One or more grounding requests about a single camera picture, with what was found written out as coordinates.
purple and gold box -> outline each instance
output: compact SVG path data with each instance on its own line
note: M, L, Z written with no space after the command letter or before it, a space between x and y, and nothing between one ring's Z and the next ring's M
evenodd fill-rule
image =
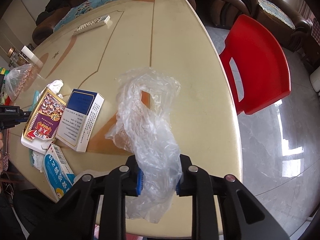
M66 103L46 88L32 111L23 136L29 140L36 137L43 140L54 139L65 107Z

bag of peanuts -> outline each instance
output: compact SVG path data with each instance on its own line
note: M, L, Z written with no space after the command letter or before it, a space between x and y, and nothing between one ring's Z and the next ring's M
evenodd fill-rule
M16 100L24 84L32 75L33 65L27 64L14 68L5 77L5 89L11 101Z

marble floor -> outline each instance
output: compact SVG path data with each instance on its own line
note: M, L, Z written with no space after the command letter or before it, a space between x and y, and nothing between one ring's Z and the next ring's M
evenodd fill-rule
M218 53L228 31L205 27ZM243 184L291 236L320 202L320 102L298 53L284 49L291 93L265 109L238 116ZM238 94L239 72L232 63Z

chair backrest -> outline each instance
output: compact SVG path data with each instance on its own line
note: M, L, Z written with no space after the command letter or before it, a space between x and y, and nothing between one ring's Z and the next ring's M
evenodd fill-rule
M253 114L290 94L290 73L276 38L256 20L240 15L220 54L237 114ZM242 80L244 98L239 102L230 67L234 59Z

bolt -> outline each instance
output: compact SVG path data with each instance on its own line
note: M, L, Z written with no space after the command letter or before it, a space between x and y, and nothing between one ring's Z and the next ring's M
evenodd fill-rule
M198 167L195 166L195 165L191 165L191 166L189 166L188 170L191 171L191 172L197 172L198 171Z
M126 166L126 165L122 165L120 168L119 168L119 171L121 172L127 172L129 170L129 167Z
M233 176L232 174L228 174L227 176L225 176L225 178L229 182L235 182L236 181L236 177Z
M91 180L91 175L90 174L84 174L83 176L82 176L82 180L83 181L85 181L85 182L88 182L88 181L90 181Z

